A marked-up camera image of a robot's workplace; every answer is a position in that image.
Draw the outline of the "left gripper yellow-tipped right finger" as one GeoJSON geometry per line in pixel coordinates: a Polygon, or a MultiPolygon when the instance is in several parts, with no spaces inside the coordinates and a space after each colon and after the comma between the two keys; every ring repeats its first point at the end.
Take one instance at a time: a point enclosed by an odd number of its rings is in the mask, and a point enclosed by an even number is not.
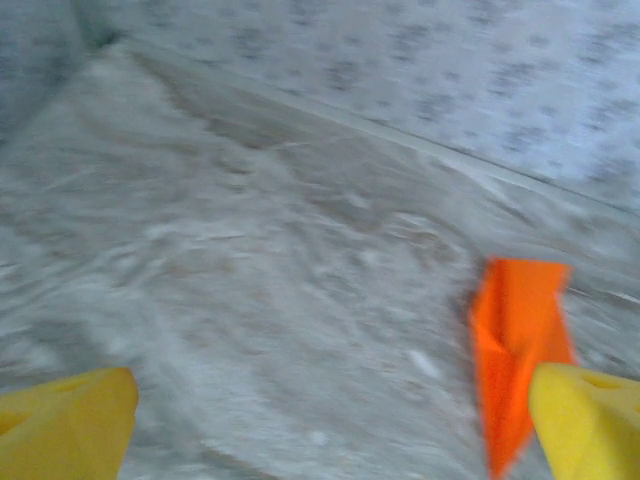
{"type": "Polygon", "coordinates": [[[534,373],[529,410],[559,480],[639,479],[639,383],[544,363],[534,373]]]}

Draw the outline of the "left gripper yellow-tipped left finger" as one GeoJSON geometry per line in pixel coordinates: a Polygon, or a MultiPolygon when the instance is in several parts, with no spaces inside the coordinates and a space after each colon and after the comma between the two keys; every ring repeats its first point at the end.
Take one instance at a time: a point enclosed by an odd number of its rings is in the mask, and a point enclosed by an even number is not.
{"type": "Polygon", "coordinates": [[[135,427],[136,380],[105,368],[1,395],[1,477],[111,480],[135,427]]]}

